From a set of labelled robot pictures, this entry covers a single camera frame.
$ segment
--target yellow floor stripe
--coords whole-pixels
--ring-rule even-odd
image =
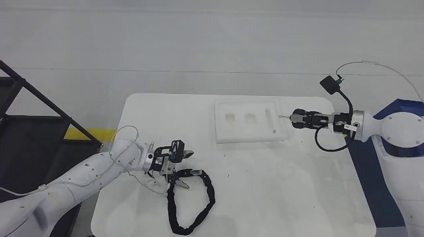
[[[101,142],[110,142],[115,133],[115,129],[105,129],[105,128],[88,128],[88,132],[90,132],[96,139]],[[66,140],[89,140],[84,134],[82,134],[76,128],[68,129],[66,135]]]

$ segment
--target black metal frame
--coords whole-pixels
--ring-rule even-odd
[[[54,112],[58,113],[61,117],[66,120],[69,120],[70,124],[74,126],[76,129],[81,131],[84,135],[86,135],[92,142],[101,146],[102,143],[96,139],[93,135],[91,135],[85,128],[83,128],[80,124],[78,124],[72,117],[66,114],[62,109],[60,109],[57,105],[55,105],[49,98],[43,95],[39,90],[37,90],[34,86],[32,86],[29,82],[26,81],[25,78],[22,78],[17,72],[15,72],[12,68],[10,68],[5,62],[0,60],[0,69],[3,70],[7,75],[9,75],[13,80],[15,80],[16,85],[13,87],[13,94],[7,100],[7,107],[2,107],[3,114],[5,114],[7,108],[11,105],[17,93],[21,90],[21,88],[27,89],[30,93],[32,93],[35,97],[40,99],[44,104],[48,105]]]

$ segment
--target white foam block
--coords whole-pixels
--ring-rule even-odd
[[[284,124],[280,124],[279,107],[279,102],[273,99],[217,100],[215,102],[217,143],[285,140],[288,133]]]

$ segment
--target thin wire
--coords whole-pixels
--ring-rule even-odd
[[[10,190],[8,190],[8,189],[6,189],[6,188],[3,188],[3,187],[0,187],[0,190],[6,191],[6,192],[8,192],[8,193],[10,193],[10,194],[12,194],[12,195],[18,196],[18,197],[23,197],[23,196],[26,196],[26,195],[30,195],[30,194],[32,194],[32,193],[35,193],[35,192],[37,192],[39,189],[35,189],[34,191],[31,191],[31,192],[28,192],[28,193],[23,193],[23,194],[19,194],[19,193],[16,193],[16,192],[10,191]]]
[[[120,131],[120,130],[126,128],[126,127],[133,127],[136,130],[136,132],[137,132],[136,138],[134,139],[133,143],[130,146],[128,146],[125,150],[123,150],[120,154],[118,154],[118,156],[115,159],[113,159],[112,156],[111,156],[111,154],[110,154],[111,144],[109,144],[108,154],[109,154],[109,157],[113,160],[113,163],[103,173],[99,174],[99,177],[97,179],[94,179],[93,181],[91,181],[91,182],[89,182],[89,183],[87,183],[85,185],[77,184],[77,183],[74,183],[74,182],[71,182],[71,181],[57,181],[57,182],[49,183],[48,186],[55,185],[55,184],[58,184],[58,183],[63,183],[63,184],[68,184],[68,185],[75,185],[75,186],[78,186],[78,187],[87,187],[87,186],[91,185],[92,183],[94,183],[95,181],[97,181],[98,179],[101,179],[102,175],[104,175],[107,171],[109,171],[113,167],[114,164],[118,164],[120,166],[123,166],[122,164],[117,163],[116,162],[116,159],[118,159],[124,152],[126,152],[136,142],[136,139],[139,136],[138,129],[135,126],[133,126],[133,125],[125,125],[125,126],[120,127],[114,133],[113,138],[116,136],[116,134],[118,133],[118,131]],[[8,190],[6,188],[0,187],[0,190],[3,190],[5,192],[8,192],[8,193],[10,193],[12,195],[16,195],[18,197],[30,195],[30,194],[33,194],[33,193],[36,193],[36,192],[39,192],[39,191],[42,191],[42,190],[45,190],[45,189],[47,189],[46,185],[41,185],[40,187],[38,187],[38,189],[36,189],[34,191],[20,194],[20,193],[16,193],[16,192],[10,191],[10,190]]]
[[[118,128],[118,130],[117,131],[115,131],[115,133],[112,135],[112,138],[111,138],[111,140],[115,140],[115,137],[116,137],[116,135],[117,135],[117,133],[120,131],[120,130],[122,130],[122,129],[124,129],[124,128],[126,128],[126,127],[131,127],[131,128],[134,128],[135,129],[135,131],[137,132],[137,134],[136,134],[136,136],[135,136],[135,139],[133,140],[133,142],[132,142],[132,144],[131,145],[129,145],[127,148],[129,148],[129,147],[131,147],[132,145],[134,145],[134,143],[136,142],[136,140],[137,140],[137,138],[140,136],[140,133],[138,132],[138,128],[136,128],[135,126],[133,126],[133,125],[125,125],[125,126],[122,126],[122,127],[120,127],[120,128]],[[112,144],[114,144],[115,143],[115,141],[114,142],[110,142],[109,143],[109,147],[107,148],[107,154],[109,155],[109,157],[113,160],[113,162],[115,163],[115,164],[117,164],[117,165],[119,165],[119,166],[123,166],[122,164],[120,164],[120,163],[118,163],[117,161],[116,161],[116,159],[118,159],[118,157],[121,155],[121,154],[119,154],[118,155],[118,157],[116,157],[116,159],[113,159],[112,158],[112,155],[111,155],[111,145]],[[140,162],[141,162],[141,154],[142,154],[142,151],[141,151],[141,149],[140,148],[138,148],[139,150],[140,150],[140,157],[138,158],[138,164],[140,164]]]
[[[140,181],[140,180],[138,180],[137,176],[135,176],[135,175],[131,174],[131,173],[130,173],[130,171],[128,171],[128,175],[129,175],[129,176],[134,177],[134,178],[137,180],[137,182],[138,182],[139,184],[141,184],[143,187],[147,188],[148,190],[152,191],[153,193],[156,193],[156,194],[158,194],[158,195],[164,195],[164,194],[166,194],[166,193],[168,192],[168,190],[166,190],[165,192],[158,192],[158,191],[156,191],[156,190],[151,189],[151,188],[150,188],[150,187],[148,187],[147,185],[145,185],[145,184],[141,183],[141,181]]]
[[[408,79],[408,78],[406,78],[406,76],[404,76],[402,73],[400,73],[400,72],[398,72],[397,70],[395,70],[395,69],[393,69],[393,68],[391,68],[391,67],[389,67],[389,66],[386,66],[386,65],[383,65],[383,64],[379,64],[378,62],[369,62],[369,61],[366,61],[366,60],[364,60],[364,61],[361,61],[361,62],[348,62],[348,63],[345,63],[345,64],[343,64],[342,66],[340,66],[340,67],[338,67],[337,68],[337,70],[336,70],[336,75],[337,76],[339,76],[339,77],[341,77],[340,75],[339,75],[339,70],[342,68],[342,67],[345,67],[345,66],[347,66],[347,65],[350,65],[350,64],[371,64],[371,65],[375,65],[375,66],[382,66],[382,67],[385,67],[385,68],[388,68],[389,70],[392,70],[392,71],[394,71],[394,72],[396,72],[397,74],[399,74],[400,76],[402,76],[411,86],[412,86],[412,88],[414,89],[414,91],[416,92],[416,94],[418,95],[418,98],[421,100],[421,102],[424,102],[424,100],[423,100],[423,98],[421,97],[421,95],[418,93],[418,90],[417,90],[417,88],[415,88],[415,86],[414,86],[414,84],[412,84],[412,82]]]

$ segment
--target rectangular slot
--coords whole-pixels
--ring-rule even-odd
[[[268,124],[268,128],[274,129],[272,125],[272,117],[269,109],[265,109],[266,123]]]

